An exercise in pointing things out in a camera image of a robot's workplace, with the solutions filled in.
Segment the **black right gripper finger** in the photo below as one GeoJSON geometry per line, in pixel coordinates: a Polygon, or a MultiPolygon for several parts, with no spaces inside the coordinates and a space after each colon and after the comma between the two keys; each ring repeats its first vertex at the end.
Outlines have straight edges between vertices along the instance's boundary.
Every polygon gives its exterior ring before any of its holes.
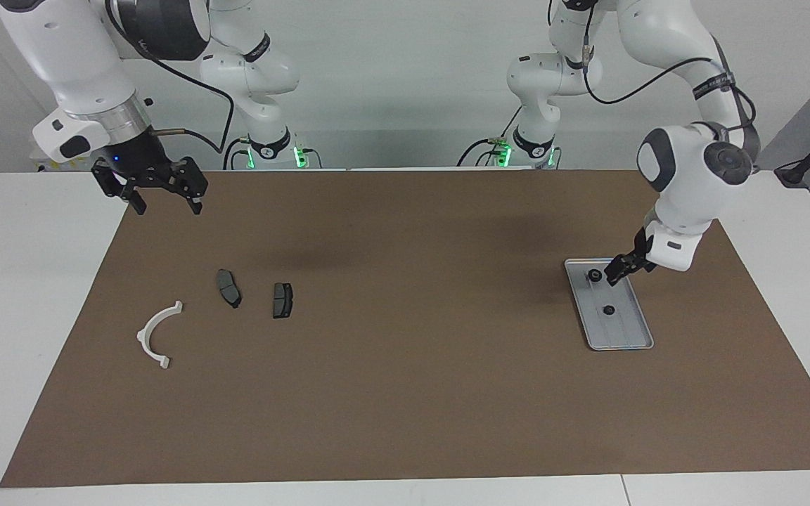
{"type": "Polygon", "coordinates": [[[203,210],[202,199],[208,180],[192,157],[183,157],[168,164],[168,191],[186,201],[194,215],[203,210]]]}
{"type": "Polygon", "coordinates": [[[104,158],[94,161],[91,172],[106,197],[116,197],[129,205],[138,215],[144,215],[147,204],[139,195],[135,177],[123,176],[106,164],[104,158]]]}

